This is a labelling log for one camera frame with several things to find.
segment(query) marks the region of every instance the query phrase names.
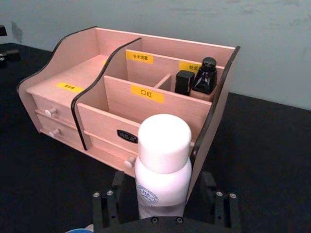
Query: black table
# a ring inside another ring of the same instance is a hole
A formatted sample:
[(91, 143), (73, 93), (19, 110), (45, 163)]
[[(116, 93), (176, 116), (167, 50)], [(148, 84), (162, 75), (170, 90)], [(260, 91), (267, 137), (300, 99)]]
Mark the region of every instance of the black table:
[[(8, 49), (19, 49), (22, 61), (0, 70), (0, 232), (85, 227), (93, 191), (106, 190), (115, 170), (36, 132), (16, 86), (51, 52), (0, 45)], [(230, 93), (204, 170), (241, 199), (243, 232), (311, 232), (310, 111)], [(138, 217), (134, 185), (127, 177), (122, 221)], [(205, 221), (205, 212), (196, 185), (185, 215)]]

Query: screw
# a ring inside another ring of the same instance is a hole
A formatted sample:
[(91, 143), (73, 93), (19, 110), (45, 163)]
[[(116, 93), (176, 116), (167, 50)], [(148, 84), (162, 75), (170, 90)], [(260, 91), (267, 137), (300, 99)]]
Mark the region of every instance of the screw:
[(113, 194), (113, 191), (112, 190), (109, 190), (107, 193), (106, 193), (108, 196), (111, 196)]
[(218, 197), (222, 197), (222, 196), (223, 196), (223, 193), (222, 193), (222, 192), (217, 192), (216, 195), (217, 195)]
[(99, 192), (94, 193), (93, 197), (95, 197), (95, 198), (99, 197)]
[(151, 222), (152, 222), (153, 224), (157, 224), (157, 223), (159, 222), (159, 219), (158, 219), (157, 217), (152, 217), (152, 218), (151, 218)]
[(235, 199), (237, 198), (237, 195), (235, 195), (234, 193), (230, 193), (230, 197)]
[(184, 220), (183, 220), (181, 217), (177, 217), (177, 218), (176, 218), (176, 222), (177, 222), (178, 224), (182, 224), (182, 223), (184, 222)]

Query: white plastic bottle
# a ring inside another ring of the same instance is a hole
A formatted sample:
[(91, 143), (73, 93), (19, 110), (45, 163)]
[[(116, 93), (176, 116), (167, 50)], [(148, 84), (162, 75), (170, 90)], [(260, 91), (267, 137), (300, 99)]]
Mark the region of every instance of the white plastic bottle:
[(179, 117), (154, 115), (138, 131), (135, 162), (140, 219), (183, 216), (191, 177), (191, 130)]

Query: wooden desk organizer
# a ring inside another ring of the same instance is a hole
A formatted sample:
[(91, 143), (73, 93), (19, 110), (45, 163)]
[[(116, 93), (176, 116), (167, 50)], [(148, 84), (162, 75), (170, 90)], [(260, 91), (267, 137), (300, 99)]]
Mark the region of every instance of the wooden desk organizer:
[[(160, 113), (184, 119), (192, 131), (190, 194), (221, 121), (239, 48), (94, 27), (64, 37), (18, 93), (39, 132), (133, 177), (142, 121)], [(218, 64), (213, 93), (174, 93), (177, 72), (195, 72), (207, 56)]]

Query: drawer knob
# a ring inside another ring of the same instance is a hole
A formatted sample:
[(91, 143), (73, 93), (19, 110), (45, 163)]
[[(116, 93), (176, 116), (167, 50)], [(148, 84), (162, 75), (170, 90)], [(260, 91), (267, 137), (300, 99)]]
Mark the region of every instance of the drawer knob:
[(57, 113), (57, 109), (51, 108), (49, 110), (45, 110), (44, 113), (47, 117), (52, 117), (53, 114)]
[(127, 168), (132, 168), (132, 167), (134, 167), (134, 164), (135, 164), (135, 157), (130, 157), (128, 160), (125, 160), (125, 161), (124, 161), (124, 165), (125, 165)]
[(56, 129), (56, 130), (49, 132), (49, 136), (51, 136), (52, 138), (55, 138), (55, 136), (58, 135), (59, 133), (60, 133), (60, 130)]

